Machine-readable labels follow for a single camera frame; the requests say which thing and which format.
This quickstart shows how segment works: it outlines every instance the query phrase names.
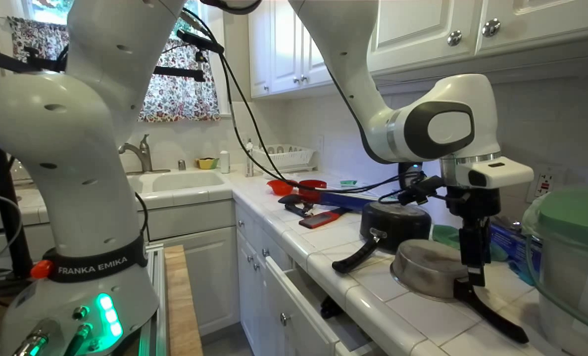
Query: upper cabinet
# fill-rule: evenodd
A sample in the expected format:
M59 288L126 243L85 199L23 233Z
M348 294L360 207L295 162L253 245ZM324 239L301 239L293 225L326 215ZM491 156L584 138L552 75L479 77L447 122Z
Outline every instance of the upper cabinet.
M473 53L479 5L479 0L378 0L370 71Z
M588 35L588 0L483 0L477 51Z
M289 0L263 0L249 23L253 96L299 90L330 79Z

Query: wooden table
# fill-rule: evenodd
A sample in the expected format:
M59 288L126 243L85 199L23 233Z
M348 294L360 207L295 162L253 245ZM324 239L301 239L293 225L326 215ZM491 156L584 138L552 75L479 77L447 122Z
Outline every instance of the wooden table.
M182 245L164 249L168 298L168 354L202 356L190 272Z

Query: blue object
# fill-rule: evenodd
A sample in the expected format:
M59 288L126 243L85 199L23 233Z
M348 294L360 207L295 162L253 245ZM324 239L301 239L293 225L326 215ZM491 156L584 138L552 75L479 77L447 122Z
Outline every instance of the blue object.
M526 239L512 227L504 227L497 221L489 225L491 243L500 247L506 253L508 267L522 278L526 284L534 286L532 274L538 274L542 265L542 243L530 241L532 268L526 265Z

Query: curtain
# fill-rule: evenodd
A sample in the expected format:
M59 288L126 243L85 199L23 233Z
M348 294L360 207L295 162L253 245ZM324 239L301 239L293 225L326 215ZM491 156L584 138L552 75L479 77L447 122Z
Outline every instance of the curtain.
M57 59L69 43L65 25L31 21L23 17L6 17L11 29L13 57L27 61L31 53L37 59ZM178 39L168 39L158 67L200 69L203 81L192 77L152 75L140 122L178 122L178 120L215 120L219 114L209 53L200 53L196 47Z

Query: cabinet knob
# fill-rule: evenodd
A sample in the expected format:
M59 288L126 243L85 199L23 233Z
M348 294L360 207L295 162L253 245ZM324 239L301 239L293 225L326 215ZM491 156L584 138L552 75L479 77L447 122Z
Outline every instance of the cabinet knob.
M279 312L279 322L281 322L283 326L287 326L287 324L291 322L291 314L289 314L289 312Z
M500 21L498 21L498 17L491 17L485 25L483 25L483 35L485 37L493 37L493 35L497 35L497 31L500 29Z
M463 39L463 33L459 29L449 31L447 45L457 45Z

